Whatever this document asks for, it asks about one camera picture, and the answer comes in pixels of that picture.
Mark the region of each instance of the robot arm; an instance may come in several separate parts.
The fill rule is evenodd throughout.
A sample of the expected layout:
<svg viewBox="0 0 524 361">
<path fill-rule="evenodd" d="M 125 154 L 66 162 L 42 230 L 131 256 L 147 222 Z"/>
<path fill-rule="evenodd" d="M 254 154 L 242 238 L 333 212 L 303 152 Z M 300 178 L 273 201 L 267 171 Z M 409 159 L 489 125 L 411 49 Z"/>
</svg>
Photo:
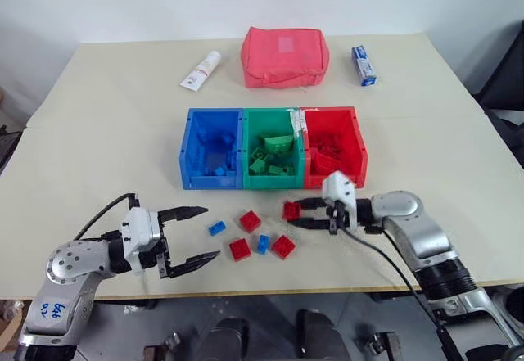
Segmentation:
<svg viewBox="0 0 524 361">
<path fill-rule="evenodd" d="M 437 334 L 450 360 L 471 360 L 493 352 L 499 359 L 508 348 L 520 345 L 485 290 L 477 287 L 442 228 L 424 211 L 413 193 L 398 191 L 356 199 L 353 183 L 335 172 L 323 181 L 323 199 L 298 201 L 302 209 L 327 207 L 329 220 L 300 218 L 299 227 L 388 232 L 402 259 L 416 277 L 436 316 Z"/>
<path fill-rule="evenodd" d="M 161 278 L 175 278 L 209 263 L 219 252 L 194 256 L 172 267 L 164 223 L 207 211 L 178 207 L 154 212 L 134 196 L 120 230 L 96 239 L 78 239 L 59 246 L 46 264 L 44 284 L 33 300 L 19 338 L 16 360 L 71 360 L 88 323 L 100 282 L 118 273 L 158 266 Z"/>
</svg>

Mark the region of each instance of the toothpaste tube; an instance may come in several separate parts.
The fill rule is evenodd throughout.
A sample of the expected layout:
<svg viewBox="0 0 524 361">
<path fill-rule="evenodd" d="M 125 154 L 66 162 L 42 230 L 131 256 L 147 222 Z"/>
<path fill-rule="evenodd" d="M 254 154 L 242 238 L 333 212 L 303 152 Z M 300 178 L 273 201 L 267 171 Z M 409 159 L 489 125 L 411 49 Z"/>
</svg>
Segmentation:
<svg viewBox="0 0 524 361">
<path fill-rule="evenodd" d="M 220 62 L 219 52 L 212 51 L 210 52 L 204 61 L 202 61 L 198 66 L 191 72 L 182 83 L 181 86 L 189 88 L 192 91 L 198 91 L 200 86 L 206 81 L 211 72 L 215 70 L 216 66 Z"/>
<path fill-rule="evenodd" d="M 355 63 L 355 68 L 360 77 L 360 85 L 365 87 L 366 85 L 375 84 L 377 80 L 377 75 L 375 70 L 369 62 L 368 54 L 364 50 L 364 46 L 357 46 L 351 48 L 351 57 Z"/>
</svg>

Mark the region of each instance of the blue box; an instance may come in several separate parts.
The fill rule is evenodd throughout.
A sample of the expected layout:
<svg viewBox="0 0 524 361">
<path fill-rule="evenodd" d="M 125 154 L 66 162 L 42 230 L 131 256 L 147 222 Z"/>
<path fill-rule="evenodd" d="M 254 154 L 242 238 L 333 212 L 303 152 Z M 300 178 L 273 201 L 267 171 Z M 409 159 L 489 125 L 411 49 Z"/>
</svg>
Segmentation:
<svg viewBox="0 0 524 361">
<path fill-rule="evenodd" d="M 355 68 L 360 77 L 360 85 L 365 87 L 366 85 L 373 85 L 377 81 L 377 75 L 375 70 L 369 62 L 368 54 L 364 49 L 364 46 L 357 46 L 351 48 L 351 58 L 355 63 Z"/>
<path fill-rule="evenodd" d="M 243 109 L 189 109 L 180 149 L 184 189 L 242 189 Z"/>
</svg>

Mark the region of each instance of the green bin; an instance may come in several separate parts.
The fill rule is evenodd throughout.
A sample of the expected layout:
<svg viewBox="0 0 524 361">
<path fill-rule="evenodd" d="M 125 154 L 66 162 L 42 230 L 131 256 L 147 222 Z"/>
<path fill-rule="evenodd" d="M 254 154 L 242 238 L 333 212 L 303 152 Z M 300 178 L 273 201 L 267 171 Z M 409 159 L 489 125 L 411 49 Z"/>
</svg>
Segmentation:
<svg viewBox="0 0 524 361">
<path fill-rule="evenodd" d="M 301 189 L 304 185 L 304 143 L 302 132 L 296 136 L 291 123 L 291 111 L 298 108 L 244 109 L 243 173 L 245 189 Z M 291 150 L 284 154 L 269 154 L 266 165 L 290 171 L 293 175 L 257 175 L 250 170 L 255 149 L 264 149 L 264 138 L 294 136 Z"/>
</svg>

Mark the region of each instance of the white tube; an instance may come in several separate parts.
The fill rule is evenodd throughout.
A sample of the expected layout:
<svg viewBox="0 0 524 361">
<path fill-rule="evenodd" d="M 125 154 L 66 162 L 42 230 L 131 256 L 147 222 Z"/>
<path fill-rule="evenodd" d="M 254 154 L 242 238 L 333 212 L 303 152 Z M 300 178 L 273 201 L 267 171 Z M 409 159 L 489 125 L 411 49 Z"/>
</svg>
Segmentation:
<svg viewBox="0 0 524 361">
<path fill-rule="evenodd" d="M 180 85 L 189 88 L 192 91 L 198 91 L 211 72 L 215 70 L 221 58 L 219 52 L 216 52 L 215 50 L 210 52 L 205 60 L 198 64 L 198 66 L 183 80 L 182 83 L 180 83 Z"/>
</svg>

